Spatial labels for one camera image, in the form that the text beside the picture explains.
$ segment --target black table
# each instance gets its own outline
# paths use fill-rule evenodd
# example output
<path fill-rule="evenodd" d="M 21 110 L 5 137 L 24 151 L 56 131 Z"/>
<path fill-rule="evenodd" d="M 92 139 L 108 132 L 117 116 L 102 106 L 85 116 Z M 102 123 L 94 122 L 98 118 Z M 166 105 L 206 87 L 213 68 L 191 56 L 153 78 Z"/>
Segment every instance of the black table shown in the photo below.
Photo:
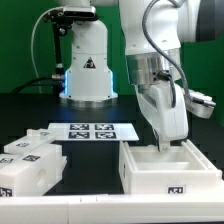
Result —
<path fill-rule="evenodd" d="M 155 144 L 150 125 L 136 96 L 120 96 L 117 104 L 99 109 L 61 105 L 53 95 L 0 94 L 0 150 L 26 135 L 27 129 L 47 129 L 49 123 L 132 123 L 139 141 Z M 189 139 L 213 164 L 224 169 L 224 128 L 213 120 L 189 116 Z M 55 142 L 63 145 L 68 164 L 63 180 L 47 195 L 122 194 L 118 174 L 119 142 Z"/>

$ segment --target warning label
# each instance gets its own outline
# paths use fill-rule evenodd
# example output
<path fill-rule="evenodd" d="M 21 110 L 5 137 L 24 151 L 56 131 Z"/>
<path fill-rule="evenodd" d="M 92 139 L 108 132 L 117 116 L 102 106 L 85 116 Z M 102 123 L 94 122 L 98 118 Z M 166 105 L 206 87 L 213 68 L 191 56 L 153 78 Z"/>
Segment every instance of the warning label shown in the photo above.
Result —
<path fill-rule="evenodd" d="M 92 68 L 92 69 L 95 69 L 96 68 L 96 66 L 95 66 L 95 64 L 93 62 L 93 59 L 91 57 L 86 62 L 84 68 Z"/>

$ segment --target green wall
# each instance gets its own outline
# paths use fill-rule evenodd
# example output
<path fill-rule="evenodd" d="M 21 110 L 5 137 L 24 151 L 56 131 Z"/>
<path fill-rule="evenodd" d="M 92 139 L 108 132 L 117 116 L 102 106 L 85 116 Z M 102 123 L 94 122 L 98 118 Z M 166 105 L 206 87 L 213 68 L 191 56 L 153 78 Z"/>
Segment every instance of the green wall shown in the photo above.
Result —
<path fill-rule="evenodd" d="M 0 8 L 0 93 L 34 79 L 30 57 L 33 26 L 46 10 L 57 6 L 53 0 L 1 0 Z M 109 30 L 108 65 L 114 72 L 114 90 L 119 94 L 134 94 L 128 84 L 124 58 L 124 38 L 119 23 L 118 8 L 97 8 L 100 19 Z M 70 39 L 62 39 L 65 67 L 70 64 Z M 54 50 L 50 23 L 38 26 L 35 39 L 35 58 L 40 76 L 54 73 Z M 224 37 L 205 43 L 182 46 L 182 63 L 189 86 L 214 97 L 217 107 L 213 118 L 224 125 Z M 28 88 L 24 92 L 38 92 Z"/>

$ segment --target white block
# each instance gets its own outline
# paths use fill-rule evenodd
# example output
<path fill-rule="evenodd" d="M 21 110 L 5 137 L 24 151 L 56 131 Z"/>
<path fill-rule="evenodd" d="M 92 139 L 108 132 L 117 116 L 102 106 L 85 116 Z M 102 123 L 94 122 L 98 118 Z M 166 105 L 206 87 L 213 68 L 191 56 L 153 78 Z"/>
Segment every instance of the white block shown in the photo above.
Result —
<path fill-rule="evenodd" d="M 27 130 L 27 136 L 16 140 L 4 146 L 4 152 L 23 155 L 28 151 L 32 151 L 45 143 L 51 143 L 56 139 L 56 136 L 45 129 Z"/>
<path fill-rule="evenodd" d="M 223 223 L 223 200 L 221 192 L 70 197 L 68 223 Z"/>
<path fill-rule="evenodd" d="M 68 198 L 0 198 L 0 217 L 1 224 L 68 224 Z"/>
<path fill-rule="evenodd" d="M 1 154 L 0 155 L 0 169 L 13 163 L 20 156 L 18 155 L 10 155 L 10 154 Z"/>
<path fill-rule="evenodd" d="M 61 179 L 61 146 L 44 144 L 0 170 L 0 196 L 41 196 Z"/>

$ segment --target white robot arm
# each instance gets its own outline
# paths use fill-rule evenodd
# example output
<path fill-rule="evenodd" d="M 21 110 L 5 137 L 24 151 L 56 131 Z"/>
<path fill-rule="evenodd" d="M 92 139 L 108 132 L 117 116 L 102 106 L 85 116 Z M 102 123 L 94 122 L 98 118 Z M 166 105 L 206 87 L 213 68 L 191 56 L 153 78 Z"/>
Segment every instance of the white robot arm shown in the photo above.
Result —
<path fill-rule="evenodd" d="M 211 98 L 191 93 L 180 67 L 180 43 L 196 41 L 203 0 L 59 0 L 61 5 L 119 5 L 130 84 L 159 147 L 188 135 L 186 107 L 209 117 Z M 218 4 L 222 1 L 210 1 Z M 174 84 L 182 78 L 184 91 Z"/>

